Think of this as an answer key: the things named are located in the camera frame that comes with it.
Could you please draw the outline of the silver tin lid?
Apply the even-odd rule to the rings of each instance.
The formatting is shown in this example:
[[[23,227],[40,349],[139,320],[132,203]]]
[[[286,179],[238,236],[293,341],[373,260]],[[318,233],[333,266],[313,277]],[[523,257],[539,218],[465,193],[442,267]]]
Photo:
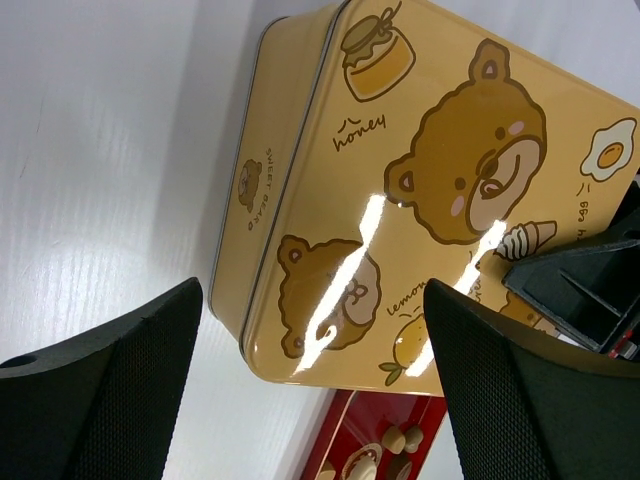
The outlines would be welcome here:
[[[239,342],[266,381],[440,395],[436,278],[502,285],[604,230],[639,167],[639,111],[428,1],[335,8]]]

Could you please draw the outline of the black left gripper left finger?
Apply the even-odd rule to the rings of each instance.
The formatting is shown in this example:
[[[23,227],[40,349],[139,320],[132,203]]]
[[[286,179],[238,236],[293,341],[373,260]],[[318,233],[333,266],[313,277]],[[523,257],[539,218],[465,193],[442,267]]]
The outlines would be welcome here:
[[[202,307],[202,287],[189,278],[2,362],[2,478],[162,478]]]

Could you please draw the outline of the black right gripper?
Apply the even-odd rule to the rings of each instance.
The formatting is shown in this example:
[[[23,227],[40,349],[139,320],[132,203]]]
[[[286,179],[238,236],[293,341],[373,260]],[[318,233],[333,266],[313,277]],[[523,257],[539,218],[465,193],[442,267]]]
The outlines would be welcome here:
[[[639,361],[639,182],[609,227],[515,263],[503,285],[582,347]]]

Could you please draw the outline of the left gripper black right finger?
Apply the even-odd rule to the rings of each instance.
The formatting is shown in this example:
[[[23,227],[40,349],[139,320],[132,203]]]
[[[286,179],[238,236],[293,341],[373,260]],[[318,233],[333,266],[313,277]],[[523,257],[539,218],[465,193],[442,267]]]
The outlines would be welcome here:
[[[557,340],[437,279],[424,313],[465,478],[638,478],[638,364]]]

